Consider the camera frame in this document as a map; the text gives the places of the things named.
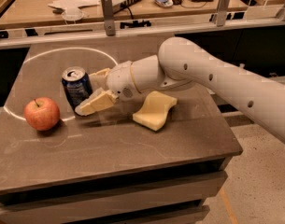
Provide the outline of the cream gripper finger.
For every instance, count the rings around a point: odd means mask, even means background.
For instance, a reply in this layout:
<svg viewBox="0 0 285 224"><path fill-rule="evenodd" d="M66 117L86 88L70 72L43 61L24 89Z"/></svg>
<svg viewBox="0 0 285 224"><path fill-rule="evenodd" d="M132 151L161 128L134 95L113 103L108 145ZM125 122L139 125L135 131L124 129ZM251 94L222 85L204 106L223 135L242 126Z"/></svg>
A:
<svg viewBox="0 0 285 224"><path fill-rule="evenodd" d="M118 96L111 90L97 89L88 99L81 102L75 112L80 116L89 116L114 106Z"/></svg>
<svg viewBox="0 0 285 224"><path fill-rule="evenodd" d="M95 73L89 74L89 79L94 90L97 90L99 88L102 88L104 90L107 89L107 76L109 74L109 71L109 68L105 68Z"/></svg>

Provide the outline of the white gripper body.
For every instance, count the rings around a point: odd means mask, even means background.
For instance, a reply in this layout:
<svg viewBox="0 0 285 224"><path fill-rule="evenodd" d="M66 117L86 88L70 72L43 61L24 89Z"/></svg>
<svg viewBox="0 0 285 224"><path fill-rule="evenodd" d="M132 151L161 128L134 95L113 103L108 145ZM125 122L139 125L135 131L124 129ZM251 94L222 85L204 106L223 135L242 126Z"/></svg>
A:
<svg viewBox="0 0 285 224"><path fill-rule="evenodd" d="M134 99L139 92L132 75L132 62L128 61L114 66L107 75L107 86L121 100Z"/></svg>

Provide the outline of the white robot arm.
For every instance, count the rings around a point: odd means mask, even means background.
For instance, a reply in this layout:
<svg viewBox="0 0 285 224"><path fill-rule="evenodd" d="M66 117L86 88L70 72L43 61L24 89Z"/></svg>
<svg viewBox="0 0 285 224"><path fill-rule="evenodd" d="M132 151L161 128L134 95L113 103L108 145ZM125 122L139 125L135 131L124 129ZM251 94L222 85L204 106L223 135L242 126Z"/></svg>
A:
<svg viewBox="0 0 285 224"><path fill-rule="evenodd" d="M176 91L199 83L285 144L285 85L226 63L182 37L166 39L156 55L90 75L96 91L76 107L87 116L144 91Z"/></svg>

